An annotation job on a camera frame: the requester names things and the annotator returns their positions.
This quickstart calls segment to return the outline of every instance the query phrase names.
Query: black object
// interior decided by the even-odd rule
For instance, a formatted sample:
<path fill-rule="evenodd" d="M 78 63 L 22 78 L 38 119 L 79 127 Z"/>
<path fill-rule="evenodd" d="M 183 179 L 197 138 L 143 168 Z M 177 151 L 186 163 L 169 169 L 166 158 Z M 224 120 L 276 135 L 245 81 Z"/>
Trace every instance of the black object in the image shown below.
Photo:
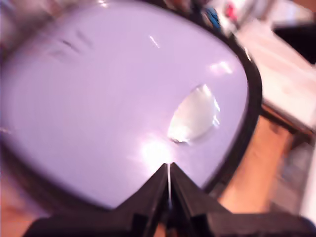
<path fill-rule="evenodd" d="M 309 63 L 316 63 L 316 23 L 275 26 L 274 33 L 291 45 Z"/>
<path fill-rule="evenodd" d="M 286 213 L 231 214 L 175 164 L 170 165 L 172 208 L 168 208 L 167 165 L 111 212 L 54 216 L 33 223 L 24 237 L 151 237 L 165 213 L 180 236 L 316 236 L 305 218 Z"/>

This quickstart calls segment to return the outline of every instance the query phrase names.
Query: black plastic frame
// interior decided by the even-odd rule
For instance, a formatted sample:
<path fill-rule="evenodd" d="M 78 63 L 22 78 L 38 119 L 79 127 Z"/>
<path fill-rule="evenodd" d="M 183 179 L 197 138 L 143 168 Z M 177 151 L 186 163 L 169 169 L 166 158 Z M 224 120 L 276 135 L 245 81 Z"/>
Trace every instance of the black plastic frame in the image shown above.
<path fill-rule="evenodd" d="M 163 0 L 144 0 L 142 2 L 173 12 L 174 14 L 202 27 L 210 34 L 213 34 L 237 55 L 245 70 L 248 82 L 248 105 L 246 111 L 244 112 L 243 124 L 240 126 L 239 134 L 235 138 L 235 143 L 231 147 L 229 153 L 227 153 L 221 167 L 203 187 L 205 192 L 212 192 L 212 196 L 217 197 L 222 193 L 232 178 L 235 170 L 242 160 L 243 154 L 245 153 L 256 127 L 262 103 L 262 83 L 259 71 L 255 63 L 252 60 L 249 60 L 243 48 L 238 45 L 234 35 L 227 38 L 220 32 L 213 30 L 203 22 L 200 14 L 185 15 L 181 12 L 170 10 L 167 8 Z M 26 166 L 19 157 L 10 150 L 2 139 L 1 159 L 5 161 L 5 164 L 9 167 L 9 170 L 13 173 L 14 177 L 20 181 L 21 186 L 28 191 L 32 198 L 50 212 L 72 212 L 88 209 L 107 210 L 104 207 L 96 206 L 75 196 L 74 194 L 71 194 L 39 175 L 30 167 Z"/>

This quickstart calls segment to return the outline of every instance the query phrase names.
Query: red object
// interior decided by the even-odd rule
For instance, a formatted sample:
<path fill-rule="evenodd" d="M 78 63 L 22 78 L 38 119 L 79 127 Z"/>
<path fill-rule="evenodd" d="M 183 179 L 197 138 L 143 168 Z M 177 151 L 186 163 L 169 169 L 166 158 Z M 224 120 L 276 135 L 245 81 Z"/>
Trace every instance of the red object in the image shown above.
<path fill-rule="evenodd" d="M 235 6 L 231 2 L 228 3 L 225 9 L 225 16 L 227 16 L 229 19 L 236 20 L 234 11 Z"/>

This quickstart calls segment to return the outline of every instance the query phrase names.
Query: lavender plastic object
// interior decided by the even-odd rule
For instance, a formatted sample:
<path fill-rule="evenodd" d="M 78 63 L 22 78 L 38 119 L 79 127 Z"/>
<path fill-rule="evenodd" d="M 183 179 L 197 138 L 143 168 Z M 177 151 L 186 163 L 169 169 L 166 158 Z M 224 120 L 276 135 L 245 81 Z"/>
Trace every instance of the lavender plastic object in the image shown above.
<path fill-rule="evenodd" d="M 60 19 L 2 70 L 3 139 L 41 175 L 115 207 L 164 162 L 203 186 L 236 139 L 247 79 L 202 28 L 140 2 L 93 5 Z M 220 126 L 189 145 L 167 134 L 174 112 L 206 85 Z"/>

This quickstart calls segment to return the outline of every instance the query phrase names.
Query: clip jaw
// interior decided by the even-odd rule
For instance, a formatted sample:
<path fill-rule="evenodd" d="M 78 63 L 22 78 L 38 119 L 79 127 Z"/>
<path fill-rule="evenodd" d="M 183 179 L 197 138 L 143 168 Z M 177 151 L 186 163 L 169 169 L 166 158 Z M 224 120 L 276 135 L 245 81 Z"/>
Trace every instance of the clip jaw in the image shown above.
<path fill-rule="evenodd" d="M 171 190 L 168 190 L 168 175 Z M 169 207 L 171 192 L 172 208 Z M 32 224 L 25 237 L 152 237 L 162 217 L 180 236 L 316 236 L 307 219 L 287 213 L 232 214 L 201 190 L 175 163 L 163 164 L 129 199 L 110 212 L 53 216 Z"/>

